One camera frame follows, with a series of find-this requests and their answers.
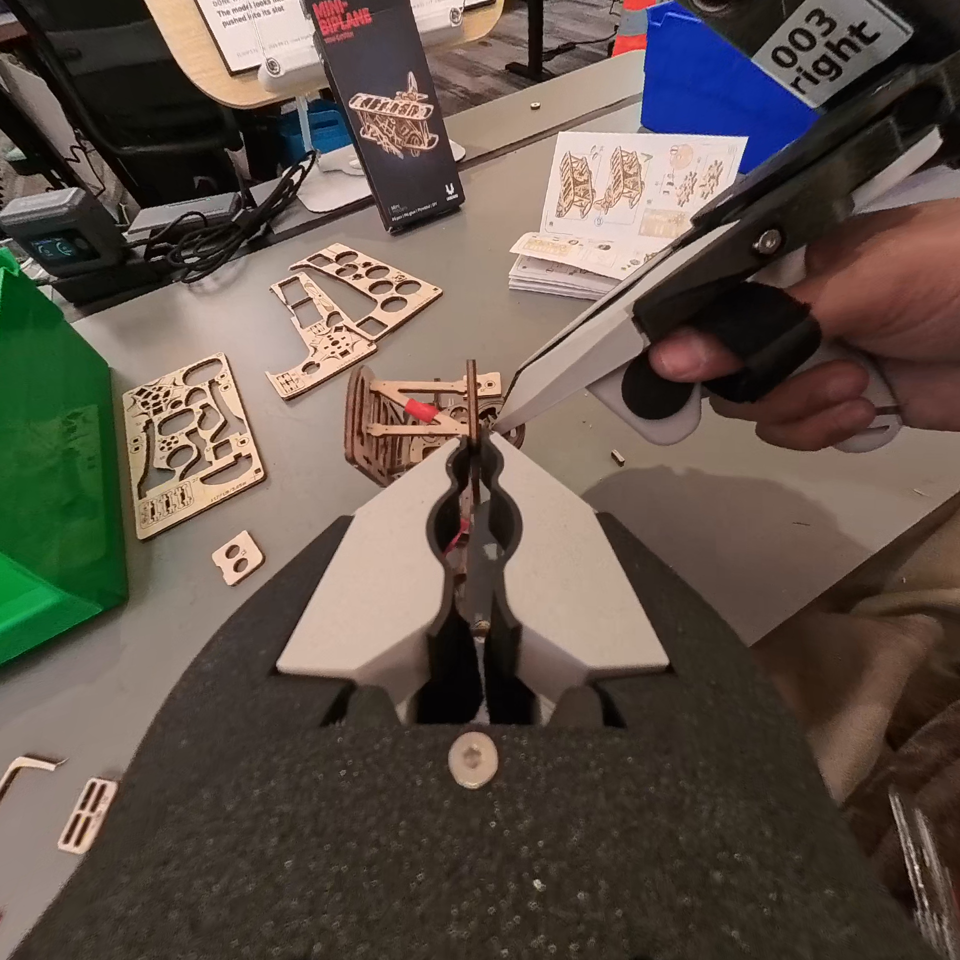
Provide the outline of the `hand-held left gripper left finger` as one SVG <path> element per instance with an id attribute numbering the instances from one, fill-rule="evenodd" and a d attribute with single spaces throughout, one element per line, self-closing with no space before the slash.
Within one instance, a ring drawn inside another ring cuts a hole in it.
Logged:
<path id="1" fill-rule="evenodd" d="M 383 690 L 414 722 L 474 720 L 474 638 L 457 607 L 472 452 L 450 439 L 355 511 L 277 662 Z"/>

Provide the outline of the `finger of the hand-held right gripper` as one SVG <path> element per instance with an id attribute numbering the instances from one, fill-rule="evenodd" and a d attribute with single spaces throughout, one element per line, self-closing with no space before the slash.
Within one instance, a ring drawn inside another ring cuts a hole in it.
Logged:
<path id="1" fill-rule="evenodd" d="M 521 364 L 510 381 L 497 432 L 528 424 L 642 354 L 650 341 L 634 319 L 634 303 L 652 285 L 620 284 Z"/>

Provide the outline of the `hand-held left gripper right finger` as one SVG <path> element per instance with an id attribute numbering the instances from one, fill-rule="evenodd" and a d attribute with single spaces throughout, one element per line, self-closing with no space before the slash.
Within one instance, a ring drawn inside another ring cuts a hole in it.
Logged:
<path id="1" fill-rule="evenodd" d="M 474 637 L 489 722 L 544 722 L 570 690 L 669 658 L 598 514 L 497 434 L 478 455 Z"/>

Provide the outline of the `wooden biplane model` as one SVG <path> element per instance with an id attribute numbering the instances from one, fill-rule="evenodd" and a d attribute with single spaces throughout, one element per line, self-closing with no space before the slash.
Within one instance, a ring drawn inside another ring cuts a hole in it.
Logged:
<path id="1" fill-rule="evenodd" d="M 486 430 L 492 422 L 482 415 L 499 399 L 500 389 L 499 374 L 478 374 L 474 362 L 467 363 L 466 374 L 456 381 L 388 381 L 363 366 L 352 372 L 346 389 L 345 458 L 381 485 L 391 486 L 450 440 L 468 442 L 472 507 L 462 585 L 468 588 L 474 586 L 474 557 L 470 552 L 479 502 L 476 494 L 482 490 L 478 455 L 483 439 L 492 435 Z M 335 550 L 352 518 L 342 518 L 341 533 L 328 530 L 339 540 Z M 458 611 L 475 638 L 474 618 L 459 602 L 459 590 L 457 596 Z"/>

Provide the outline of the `grey desk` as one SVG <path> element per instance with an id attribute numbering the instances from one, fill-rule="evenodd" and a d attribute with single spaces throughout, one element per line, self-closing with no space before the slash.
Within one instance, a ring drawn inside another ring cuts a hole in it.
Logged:
<path id="1" fill-rule="evenodd" d="M 129 599 L 2 668 L 2 768 L 26 754 L 66 759 L 18 774 L 2 802 L 2 954 L 81 862 L 57 839 L 92 776 L 122 775 L 155 713 L 218 627 L 375 486 L 345 463 L 339 376 L 290 402 L 267 371 L 302 356 L 272 283 L 339 242 L 438 285 L 442 297 L 391 334 L 370 366 L 387 378 L 448 378 L 467 358 L 506 380 L 582 304 L 508 288 L 511 246 L 541 221 L 559 131 L 640 125 L 642 55 L 596 63 L 450 117 L 466 150 L 462 210 L 401 236 L 372 207 L 331 222 L 300 210 L 282 241 L 205 284 L 166 286 L 77 320 L 122 394 L 188 362 L 228 358 L 267 479 L 146 542 L 124 470 Z M 626 464 L 610 457 L 619 450 Z M 958 492 L 958 436 L 902 430 L 881 450 L 795 453 L 705 410 L 696 432 L 650 444 L 588 393 L 534 421 L 523 451 L 613 514 L 753 643 Z M 248 531 L 265 560 L 227 585 L 211 554 Z"/>

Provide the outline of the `person's right hand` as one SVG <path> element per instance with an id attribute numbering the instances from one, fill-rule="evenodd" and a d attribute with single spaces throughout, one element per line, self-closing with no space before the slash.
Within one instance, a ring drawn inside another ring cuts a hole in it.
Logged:
<path id="1" fill-rule="evenodd" d="M 826 341 L 874 357 L 905 426 L 959 430 L 959 199 L 852 218 L 807 248 L 791 297 L 810 307 Z M 875 417 L 868 374 L 854 362 L 814 366 L 762 400 L 714 396 L 722 417 L 755 423 L 778 448 L 816 451 L 865 431 Z"/>

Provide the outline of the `instruction booklet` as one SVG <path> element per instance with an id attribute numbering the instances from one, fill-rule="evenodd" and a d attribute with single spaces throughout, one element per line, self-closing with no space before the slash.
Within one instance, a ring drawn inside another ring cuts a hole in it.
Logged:
<path id="1" fill-rule="evenodd" d="M 561 132 L 539 230 L 510 248 L 510 289 L 600 299 L 734 183 L 747 145 L 746 136 Z"/>

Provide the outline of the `small square wooden offcut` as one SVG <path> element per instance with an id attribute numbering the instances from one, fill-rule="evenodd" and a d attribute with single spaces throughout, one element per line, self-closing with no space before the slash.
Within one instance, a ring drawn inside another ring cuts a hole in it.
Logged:
<path id="1" fill-rule="evenodd" d="M 265 557 L 249 531 L 244 530 L 215 550 L 211 560 L 220 570 L 223 582 L 235 586 L 257 571 Z"/>

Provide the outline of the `wooden sheet with irregular holes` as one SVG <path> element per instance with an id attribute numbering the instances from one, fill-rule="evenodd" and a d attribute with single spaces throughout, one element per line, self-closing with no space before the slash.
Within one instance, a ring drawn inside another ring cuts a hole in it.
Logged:
<path id="1" fill-rule="evenodd" d="M 125 391 L 122 409 L 141 542 L 266 478 L 225 354 Z"/>

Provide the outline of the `wooden sheet with oval holes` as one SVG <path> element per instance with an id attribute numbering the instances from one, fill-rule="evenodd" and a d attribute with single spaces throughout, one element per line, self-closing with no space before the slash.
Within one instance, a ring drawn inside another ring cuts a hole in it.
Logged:
<path id="1" fill-rule="evenodd" d="M 267 377 L 290 401 L 377 353 L 378 343 L 441 298 L 442 288 L 352 246 L 331 244 L 301 258 L 270 286 L 306 348 L 306 358 Z M 358 320 L 319 285 L 324 275 L 367 297 L 372 307 Z"/>

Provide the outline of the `orange striped cone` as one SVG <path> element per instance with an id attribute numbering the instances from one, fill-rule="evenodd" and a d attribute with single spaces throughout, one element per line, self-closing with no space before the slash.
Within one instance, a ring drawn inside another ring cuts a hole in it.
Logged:
<path id="1" fill-rule="evenodd" d="M 646 49 L 649 11 L 657 4 L 651 0 L 624 0 L 620 3 L 620 17 L 610 49 L 612 57 Z"/>

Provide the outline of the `white board stand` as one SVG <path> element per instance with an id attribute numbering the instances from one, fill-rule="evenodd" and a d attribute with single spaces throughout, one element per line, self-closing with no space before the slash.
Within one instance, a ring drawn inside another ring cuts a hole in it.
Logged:
<path id="1" fill-rule="evenodd" d="M 370 198 L 371 188 L 353 145 L 322 151 L 313 143 L 307 95 L 327 84 L 325 67 L 314 48 L 301 45 L 285 53 L 266 54 L 257 79 L 270 94 L 294 99 L 296 151 L 284 173 L 300 175 L 299 184 L 304 190 L 299 198 L 306 209 L 329 213 Z"/>

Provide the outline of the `khaki trousers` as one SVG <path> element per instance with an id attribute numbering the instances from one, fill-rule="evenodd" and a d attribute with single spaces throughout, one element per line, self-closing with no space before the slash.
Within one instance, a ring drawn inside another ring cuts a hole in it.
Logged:
<path id="1" fill-rule="evenodd" d="M 751 647 L 838 804 L 958 703 L 958 615 L 958 506 L 948 505 Z"/>

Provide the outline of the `slotted wooden offcut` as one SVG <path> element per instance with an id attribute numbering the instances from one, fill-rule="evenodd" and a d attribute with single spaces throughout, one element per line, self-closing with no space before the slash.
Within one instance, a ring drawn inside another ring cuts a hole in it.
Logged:
<path id="1" fill-rule="evenodd" d="M 86 781 L 57 839 L 58 850 L 75 856 L 85 855 L 90 850 L 118 787 L 118 781 L 102 776 L 92 776 Z"/>

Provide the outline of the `pale wooden frame offcut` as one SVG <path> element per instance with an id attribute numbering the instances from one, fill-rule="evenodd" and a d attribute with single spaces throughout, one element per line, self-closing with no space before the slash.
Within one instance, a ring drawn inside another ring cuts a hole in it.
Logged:
<path id="1" fill-rule="evenodd" d="M 18 775 L 23 772 L 54 773 L 66 763 L 66 758 L 44 758 L 31 754 L 21 754 L 6 766 L 1 775 L 0 797 L 3 803 Z"/>

